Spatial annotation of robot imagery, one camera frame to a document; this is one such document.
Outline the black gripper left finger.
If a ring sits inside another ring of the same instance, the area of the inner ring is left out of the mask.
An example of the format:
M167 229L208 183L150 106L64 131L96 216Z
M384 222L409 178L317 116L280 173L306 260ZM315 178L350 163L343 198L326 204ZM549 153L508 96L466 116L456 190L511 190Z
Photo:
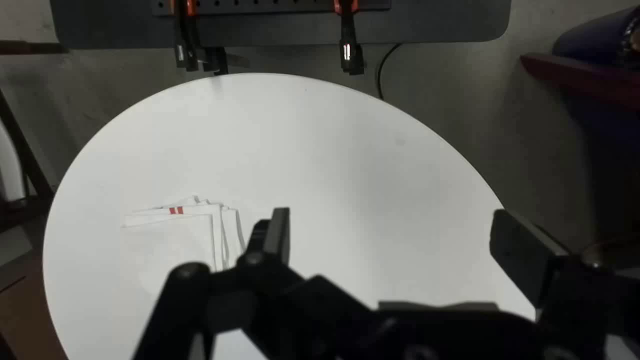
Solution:
M264 262L291 262L291 210L275 207L271 217L255 223L246 251L241 262L258 266Z

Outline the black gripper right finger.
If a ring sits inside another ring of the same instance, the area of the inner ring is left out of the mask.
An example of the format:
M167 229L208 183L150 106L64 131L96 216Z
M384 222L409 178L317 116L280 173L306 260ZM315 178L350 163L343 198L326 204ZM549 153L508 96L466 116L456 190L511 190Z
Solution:
M557 268L571 256L555 236L511 210L495 211L491 254L534 308L545 304Z

